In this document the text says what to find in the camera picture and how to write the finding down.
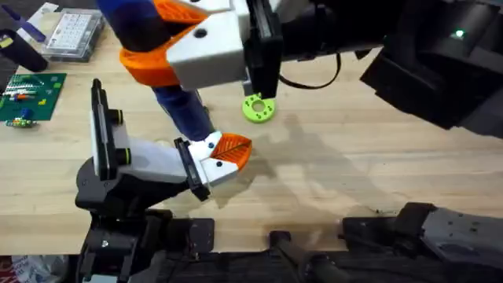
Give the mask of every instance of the wooden table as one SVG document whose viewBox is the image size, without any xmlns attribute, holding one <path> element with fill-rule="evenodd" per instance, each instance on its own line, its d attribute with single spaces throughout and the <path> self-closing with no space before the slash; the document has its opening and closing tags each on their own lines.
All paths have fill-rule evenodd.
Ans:
<svg viewBox="0 0 503 283">
<path fill-rule="evenodd" d="M 74 205 L 75 176 L 90 156 L 93 78 L 125 112 L 131 135 L 166 144 L 179 136 L 152 91 L 119 63 L 119 48 L 107 28 L 89 64 L 51 64 L 47 72 L 68 73 L 53 119 L 32 130 L 0 127 L 0 255 L 79 251 L 90 217 Z M 503 217 L 503 142 L 441 130 L 381 101 L 358 81 L 375 55 L 344 54 L 340 77 L 323 90 L 280 85 L 277 115 L 265 124 L 243 117 L 239 84 L 202 90 L 214 124 L 251 138 L 253 155 L 210 200 L 183 193 L 157 207 L 215 219 L 216 251 L 263 249 L 279 229 L 307 248 L 343 248 L 343 217 L 394 214 L 407 201 Z M 320 84 L 335 70 L 325 57 L 282 71 Z"/>
</svg>

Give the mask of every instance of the green gear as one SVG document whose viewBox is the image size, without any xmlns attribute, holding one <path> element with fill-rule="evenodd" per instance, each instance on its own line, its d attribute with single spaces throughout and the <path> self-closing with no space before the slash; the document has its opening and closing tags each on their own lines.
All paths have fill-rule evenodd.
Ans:
<svg viewBox="0 0 503 283">
<path fill-rule="evenodd" d="M 256 104 L 263 104 L 264 109 L 257 112 L 253 109 Z M 276 112 L 276 103 L 273 98 L 262 99 L 260 94 L 247 96 L 243 101 L 244 116 L 253 123 L 265 123 L 273 118 Z"/>
</svg>

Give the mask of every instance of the green circuit board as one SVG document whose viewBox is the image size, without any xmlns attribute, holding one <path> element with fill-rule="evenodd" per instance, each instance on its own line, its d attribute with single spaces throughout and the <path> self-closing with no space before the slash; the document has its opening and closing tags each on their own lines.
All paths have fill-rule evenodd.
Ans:
<svg viewBox="0 0 503 283">
<path fill-rule="evenodd" d="M 49 121 L 65 79 L 66 74 L 13 75 L 0 97 L 0 121 L 20 117 L 23 108 L 33 111 L 30 119 Z M 18 90 L 26 92 L 30 98 L 11 101 L 11 93 Z"/>
</svg>

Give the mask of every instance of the screw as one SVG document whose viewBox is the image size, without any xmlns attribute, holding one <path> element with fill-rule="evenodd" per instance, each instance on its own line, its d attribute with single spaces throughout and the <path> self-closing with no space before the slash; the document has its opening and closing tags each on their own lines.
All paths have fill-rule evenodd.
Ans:
<svg viewBox="0 0 503 283">
<path fill-rule="evenodd" d="M 196 32 L 194 32 L 194 36 L 197 39 L 202 39 L 206 35 L 207 35 L 207 31 L 204 28 L 198 28 L 198 29 L 196 29 Z"/>
</svg>

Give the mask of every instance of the orange 3d-printed part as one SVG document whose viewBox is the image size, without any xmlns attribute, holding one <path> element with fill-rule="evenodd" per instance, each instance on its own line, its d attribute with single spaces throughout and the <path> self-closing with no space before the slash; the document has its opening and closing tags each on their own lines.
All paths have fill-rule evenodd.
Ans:
<svg viewBox="0 0 503 283">
<path fill-rule="evenodd" d="M 252 154 L 252 140 L 238 134 L 224 133 L 211 158 L 229 161 L 243 169 Z"/>
<path fill-rule="evenodd" d="M 120 62 L 137 82 L 147 86 L 175 86 L 180 82 L 167 61 L 167 50 L 199 23 L 207 18 L 203 13 L 171 0 L 154 0 L 157 12 L 164 21 L 187 26 L 162 46 L 149 52 L 132 52 L 121 49 Z"/>
</svg>

